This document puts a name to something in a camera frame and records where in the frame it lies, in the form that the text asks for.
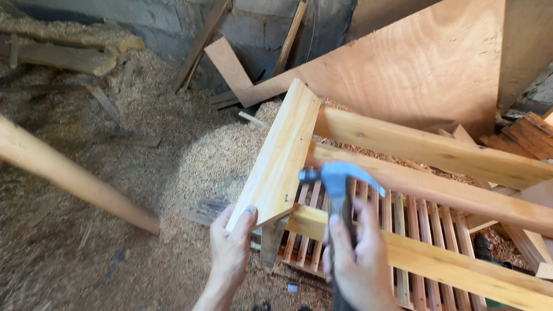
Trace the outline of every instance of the hammer head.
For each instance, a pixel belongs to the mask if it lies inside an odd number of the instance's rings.
[[[303,169],[299,174],[304,183],[322,180],[329,196],[346,194],[346,179],[356,178],[375,188],[381,196],[386,196],[386,190],[380,186],[367,172],[349,162],[327,162],[321,169]]]

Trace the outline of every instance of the hammer handle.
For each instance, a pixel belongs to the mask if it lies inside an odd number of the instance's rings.
[[[350,178],[347,178],[346,189],[350,189]],[[352,223],[352,208],[351,208],[351,195],[346,193],[341,196],[330,196],[328,198],[328,219],[332,215],[339,215],[349,231],[351,237],[351,245],[353,248],[357,246],[357,236],[353,228]],[[334,275],[334,247],[332,237],[329,237],[330,242],[330,257],[332,259],[332,310],[333,311],[354,311],[354,308],[344,299],[338,283],[336,282],[336,276]]]

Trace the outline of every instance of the wooden pole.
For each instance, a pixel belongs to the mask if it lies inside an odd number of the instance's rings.
[[[155,235],[159,220],[110,185],[0,115],[0,159],[43,177],[90,204]]]

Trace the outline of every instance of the nail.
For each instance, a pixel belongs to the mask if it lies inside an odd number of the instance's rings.
[[[338,215],[332,215],[330,217],[330,225],[333,227],[336,226],[339,221],[340,221],[340,217]]]

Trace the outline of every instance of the wall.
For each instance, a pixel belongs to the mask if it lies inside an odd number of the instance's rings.
[[[231,0],[212,40],[227,37],[252,80],[270,77],[299,0]],[[345,42],[356,0],[307,0],[304,23],[289,64],[297,66]],[[37,19],[91,23],[103,18],[141,36],[150,50],[178,68],[200,34],[214,0],[14,0]],[[228,90],[208,57],[193,88]]]

